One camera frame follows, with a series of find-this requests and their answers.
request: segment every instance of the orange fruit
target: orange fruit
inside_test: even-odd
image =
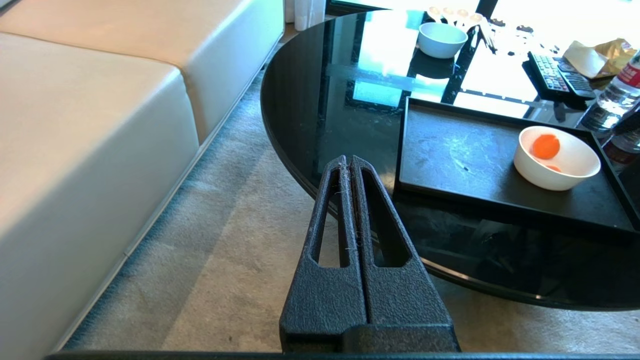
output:
[[[531,147],[533,156],[544,160],[553,159],[559,151],[560,140],[553,134],[540,135]]]

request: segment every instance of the gray carpet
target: gray carpet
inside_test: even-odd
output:
[[[66,349],[280,351],[278,317],[313,201],[269,144],[261,80]],[[336,238],[329,219],[329,249]],[[321,261],[336,263],[325,248]],[[465,351],[640,353],[640,311],[547,309],[435,283]]]

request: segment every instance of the white leather sofa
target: white leather sofa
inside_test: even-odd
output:
[[[278,0],[9,6],[0,358],[30,360],[64,344],[145,235],[278,42],[284,11]]]

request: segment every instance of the white bowl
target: white bowl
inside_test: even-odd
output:
[[[552,159],[538,159],[531,154],[533,142],[540,135],[553,134],[560,141],[560,151]],[[526,180],[541,188],[569,190],[600,171],[600,158],[577,137],[546,126],[531,126],[520,132],[513,164]],[[561,172],[547,165],[558,167]]]
[[[434,58],[452,58],[467,42],[467,33],[449,24],[427,22],[418,28],[418,47]]]

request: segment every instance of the round coffee table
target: round coffee table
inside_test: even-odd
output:
[[[372,163],[393,191],[409,96],[567,126],[579,120],[581,111],[541,100],[532,86],[522,68],[529,46],[523,42],[531,39],[492,54],[474,35],[455,60],[436,60],[415,48],[425,21],[424,12],[348,15],[303,31],[275,54],[262,84],[264,124],[311,196],[324,166],[341,154]],[[432,275],[543,306],[640,308],[636,243],[572,238],[393,199]]]

